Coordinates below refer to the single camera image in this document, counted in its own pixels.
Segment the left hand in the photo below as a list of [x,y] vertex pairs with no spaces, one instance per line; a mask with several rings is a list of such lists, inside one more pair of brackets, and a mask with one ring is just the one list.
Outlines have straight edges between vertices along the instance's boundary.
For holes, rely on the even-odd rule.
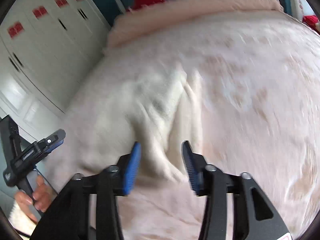
[[32,197],[28,196],[23,191],[18,191],[15,194],[15,200],[19,208],[34,223],[37,223],[38,219],[30,208],[33,206],[36,210],[44,213],[57,196],[56,191],[51,186],[46,184],[41,175],[37,176],[36,183],[37,188],[33,191]]

